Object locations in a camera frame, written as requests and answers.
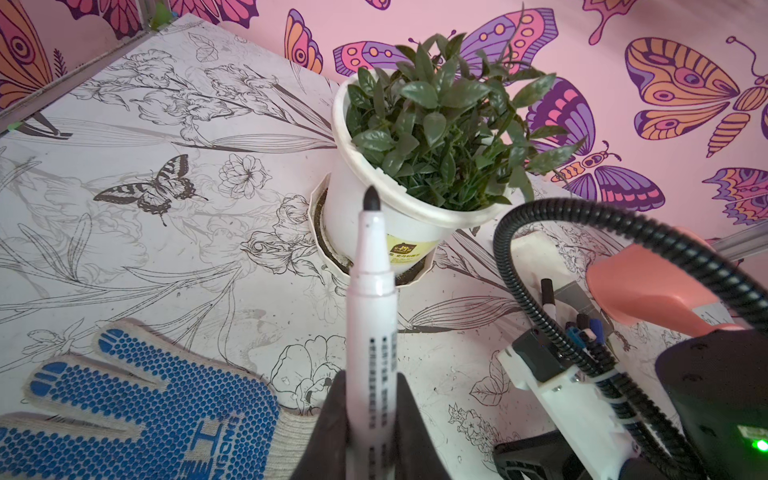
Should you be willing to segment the white whiteboard marker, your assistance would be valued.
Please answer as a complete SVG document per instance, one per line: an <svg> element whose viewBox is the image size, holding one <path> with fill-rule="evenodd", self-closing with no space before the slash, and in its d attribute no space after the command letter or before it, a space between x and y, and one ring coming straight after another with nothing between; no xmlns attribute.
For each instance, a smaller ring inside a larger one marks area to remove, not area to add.
<svg viewBox="0 0 768 480"><path fill-rule="evenodd" d="M553 281L550 278L542 278L540 281L541 300L544 311L553 320L557 319L557 307Z"/></svg>

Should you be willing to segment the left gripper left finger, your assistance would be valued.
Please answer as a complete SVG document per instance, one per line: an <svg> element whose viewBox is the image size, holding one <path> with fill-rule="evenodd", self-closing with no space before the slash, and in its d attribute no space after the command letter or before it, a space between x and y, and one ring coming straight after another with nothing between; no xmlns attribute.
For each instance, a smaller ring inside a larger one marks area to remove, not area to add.
<svg viewBox="0 0 768 480"><path fill-rule="evenodd" d="M346 372L338 372L291 480L346 478L348 420Z"/></svg>

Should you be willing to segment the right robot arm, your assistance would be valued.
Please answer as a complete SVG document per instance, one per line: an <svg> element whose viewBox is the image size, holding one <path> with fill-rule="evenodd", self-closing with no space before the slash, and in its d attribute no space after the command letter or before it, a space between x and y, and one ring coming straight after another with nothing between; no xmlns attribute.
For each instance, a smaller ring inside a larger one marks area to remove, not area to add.
<svg viewBox="0 0 768 480"><path fill-rule="evenodd" d="M529 291L512 245L519 229L562 221L631 246L587 274L612 319L684 335L656 359L669 419L593 326L556 319L549 283ZM496 227L500 277L531 328L499 356L512 383L555 424L493 450L506 479L763 479L767 475L767 292L703 242L643 215L580 199L521 205Z"/></svg>

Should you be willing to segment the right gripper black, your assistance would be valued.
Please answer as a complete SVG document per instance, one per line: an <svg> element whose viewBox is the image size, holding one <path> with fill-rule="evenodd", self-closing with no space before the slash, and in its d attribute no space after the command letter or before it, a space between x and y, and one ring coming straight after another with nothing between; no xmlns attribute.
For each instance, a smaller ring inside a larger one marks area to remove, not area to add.
<svg viewBox="0 0 768 480"><path fill-rule="evenodd" d="M503 479L591 479L582 462L557 430L496 445L492 459Z"/></svg>

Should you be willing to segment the thin white pen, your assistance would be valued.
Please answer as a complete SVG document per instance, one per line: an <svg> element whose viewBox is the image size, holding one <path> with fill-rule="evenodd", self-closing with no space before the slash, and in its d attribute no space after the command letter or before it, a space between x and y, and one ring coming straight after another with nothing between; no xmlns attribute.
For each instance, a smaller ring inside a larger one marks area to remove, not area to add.
<svg viewBox="0 0 768 480"><path fill-rule="evenodd" d="M606 340L603 322L598 318L589 320L589 329L595 335L595 341L599 345L604 345Z"/></svg>

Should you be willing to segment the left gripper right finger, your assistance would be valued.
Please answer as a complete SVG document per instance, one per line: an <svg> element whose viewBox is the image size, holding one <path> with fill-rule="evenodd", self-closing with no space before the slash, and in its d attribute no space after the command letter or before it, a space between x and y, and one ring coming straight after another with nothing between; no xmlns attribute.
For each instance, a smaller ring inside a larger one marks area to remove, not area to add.
<svg viewBox="0 0 768 480"><path fill-rule="evenodd" d="M395 447L397 480L450 479L402 373L397 375Z"/></svg>

